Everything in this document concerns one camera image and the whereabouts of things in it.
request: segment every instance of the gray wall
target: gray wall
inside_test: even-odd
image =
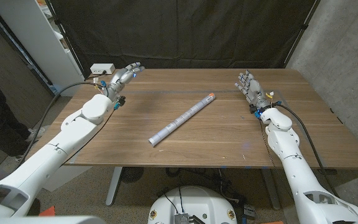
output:
[[[358,139],[358,1],[322,0],[287,68],[301,72]],[[358,172],[330,178],[358,206]]]

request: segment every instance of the black curtain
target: black curtain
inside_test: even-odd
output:
[[[282,68],[314,0],[51,0],[85,71]]]

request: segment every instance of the white box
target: white box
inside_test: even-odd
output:
[[[94,63],[91,67],[91,72],[93,75],[100,75],[103,71],[106,71],[105,74],[112,74],[115,66],[113,63]]]

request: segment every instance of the white robotic arm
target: white robotic arm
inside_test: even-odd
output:
[[[240,73],[240,85],[236,87],[245,94],[255,113],[266,126],[268,144],[280,158],[291,187],[299,221],[302,224],[328,223],[336,221],[358,221],[358,207],[347,203],[324,189],[299,150],[299,136],[291,128],[291,119],[271,102],[267,101],[263,89],[247,70]]]
[[[122,106],[125,97],[120,91],[144,67],[133,63],[118,71],[104,89],[105,95],[97,94],[82,109],[69,115],[61,126],[61,132],[37,153],[25,161],[11,175],[0,181],[0,192],[6,196],[0,202],[0,218],[27,215],[35,196],[48,178],[73,152],[81,149],[97,132],[104,115]]]

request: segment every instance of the wooden tabletop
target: wooden tabletop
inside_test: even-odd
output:
[[[274,101],[282,100],[304,122],[330,169],[358,169],[358,141],[296,70],[250,70]],[[70,161],[77,166],[272,168],[260,123],[249,113],[245,96],[234,86],[244,69],[146,69],[126,85],[126,103],[89,144]],[[102,80],[106,82],[111,75]],[[62,121],[97,94],[83,86],[40,139],[33,154],[60,131]],[[148,139],[209,93],[216,99],[155,147]],[[293,120],[300,149],[318,168],[309,142]],[[282,167],[270,151],[275,165]]]

